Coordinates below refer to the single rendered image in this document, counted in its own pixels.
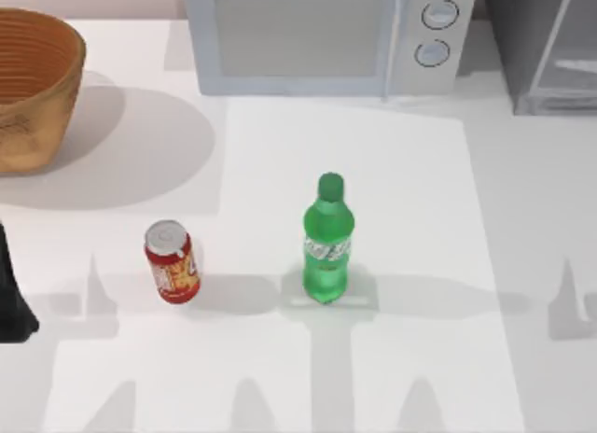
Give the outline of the green bottle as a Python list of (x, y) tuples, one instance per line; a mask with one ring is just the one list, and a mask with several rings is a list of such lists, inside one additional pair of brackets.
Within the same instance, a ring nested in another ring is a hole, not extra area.
[(339, 299), (348, 286), (354, 214), (344, 201), (344, 180), (337, 173), (320, 176), (317, 196), (303, 217), (306, 293), (322, 304)]

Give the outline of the brown woven basket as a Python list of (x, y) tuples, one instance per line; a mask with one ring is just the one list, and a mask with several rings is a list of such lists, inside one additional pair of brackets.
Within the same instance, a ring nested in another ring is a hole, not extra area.
[(0, 174), (30, 173), (57, 155), (86, 60), (80, 33), (56, 17), (0, 7)]

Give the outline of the pale microwave oven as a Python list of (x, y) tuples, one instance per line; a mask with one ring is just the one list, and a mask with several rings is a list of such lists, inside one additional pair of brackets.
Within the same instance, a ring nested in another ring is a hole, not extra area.
[[(460, 9), (457, 21), (447, 29), (430, 30), (422, 22), (422, 11), (427, 4), (436, 1), (440, 0), (407, 0), (401, 7), (390, 98), (437, 95), (449, 92), (453, 86), (475, 0), (452, 0)], [(421, 67), (414, 60), (414, 51), (420, 44), (435, 39), (450, 46), (451, 56), (439, 67)]]

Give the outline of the grey cabinet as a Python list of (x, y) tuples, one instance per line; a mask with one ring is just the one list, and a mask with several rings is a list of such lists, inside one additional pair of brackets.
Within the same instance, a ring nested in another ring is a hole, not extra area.
[(485, 0), (517, 116), (597, 116), (597, 0)]

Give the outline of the microwave knob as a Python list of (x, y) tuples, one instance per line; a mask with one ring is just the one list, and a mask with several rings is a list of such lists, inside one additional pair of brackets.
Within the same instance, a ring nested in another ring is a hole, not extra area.
[(440, 0), (427, 4), (422, 11), (422, 22), (430, 30), (444, 30), (458, 19), (460, 9), (452, 0)]
[(440, 39), (420, 44), (414, 51), (414, 60), (421, 67), (435, 68), (444, 64), (451, 56), (450, 46)]

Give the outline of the microwave oven door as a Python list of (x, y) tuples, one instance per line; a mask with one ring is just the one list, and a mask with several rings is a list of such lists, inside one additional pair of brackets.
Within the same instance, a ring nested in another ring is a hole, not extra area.
[(200, 90), (382, 97), (394, 2), (184, 0)]

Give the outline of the red and white can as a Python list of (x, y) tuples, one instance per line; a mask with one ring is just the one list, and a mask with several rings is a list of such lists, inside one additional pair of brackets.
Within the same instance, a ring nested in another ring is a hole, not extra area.
[(160, 296), (171, 304), (191, 301), (201, 288), (191, 237), (177, 221), (163, 219), (145, 234), (144, 251)]

